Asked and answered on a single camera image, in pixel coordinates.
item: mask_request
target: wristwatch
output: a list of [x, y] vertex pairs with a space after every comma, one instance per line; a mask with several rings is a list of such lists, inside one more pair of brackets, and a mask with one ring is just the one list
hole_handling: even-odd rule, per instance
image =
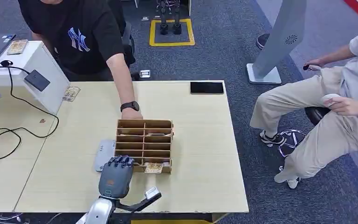
[[139, 111], [139, 104], [136, 102], [136, 101], [132, 101], [132, 102], [129, 102], [129, 103], [125, 103], [125, 104], [122, 104], [121, 107], [120, 107], [120, 111], [123, 112], [123, 110], [125, 108], [132, 108], [136, 111]]

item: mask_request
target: ny logo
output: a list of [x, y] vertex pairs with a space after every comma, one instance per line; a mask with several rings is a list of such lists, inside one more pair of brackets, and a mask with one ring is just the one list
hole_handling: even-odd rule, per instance
[[79, 29], [78, 29], [78, 31], [79, 31], [79, 34], [76, 34], [75, 31], [73, 30], [73, 27], [70, 30], [68, 30], [68, 35], [72, 40], [72, 47], [77, 48], [76, 47], [76, 41], [77, 41], [77, 43], [79, 45], [79, 48], [78, 48], [79, 51], [83, 51], [82, 50], [82, 48], [83, 48], [85, 51], [89, 52], [90, 48], [88, 48], [86, 43], [84, 42], [84, 39], [86, 39], [86, 37], [83, 36], [82, 33], [80, 33]]

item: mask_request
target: white floor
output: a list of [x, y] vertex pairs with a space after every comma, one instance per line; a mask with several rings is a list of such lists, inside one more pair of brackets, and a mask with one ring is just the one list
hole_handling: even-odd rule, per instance
[[[269, 22], [273, 25], [282, 0], [257, 0]], [[358, 14], [343, 0], [308, 0], [305, 37], [290, 54], [304, 78], [314, 75], [303, 71], [307, 60], [337, 50], [358, 35]], [[330, 64], [342, 65], [345, 62]], [[358, 152], [351, 154], [358, 166]]]

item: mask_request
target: cardboard organizer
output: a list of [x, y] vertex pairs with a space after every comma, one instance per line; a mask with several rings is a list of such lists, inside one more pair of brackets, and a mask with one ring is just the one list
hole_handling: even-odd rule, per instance
[[162, 173], [170, 173], [172, 128], [170, 120], [118, 120], [115, 156], [134, 158], [134, 172], [144, 172], [148, 163], [160, 163]]

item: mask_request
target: humanoid robot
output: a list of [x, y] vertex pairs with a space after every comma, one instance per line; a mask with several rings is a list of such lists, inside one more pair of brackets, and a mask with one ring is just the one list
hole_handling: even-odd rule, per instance
[[153, 187], [145, 192], [146, 199], [138, 204], [128, 206], [120, 203], [120, 199], [127, 196], [130, 190], [133, 163], [134, 159], [128, 156], [112, 157], [105, 163], [98, 184], [100, 197], [76, 224], [113, 224], [115, 223], [114, 211], [116, 208], [130, 211], [132, 214], [135, 211], [143, 210], [161, 198], [161, 193], [156, 187]]
[[161, 16], [161, 25], [160, 25], [160, 33], [162, 35], [166, 35], [168, 33], [168, 24], [166, 22], [166, 12], [169, 11], [171, 13], [172, 8], [174, 8], [174, 19], [175, 23], [173, 24], [173, 33], [181, 34], [182, 33], [182, 25], [180, 24], [180, 0], [157, 0], [157, 11], [160, 12]]

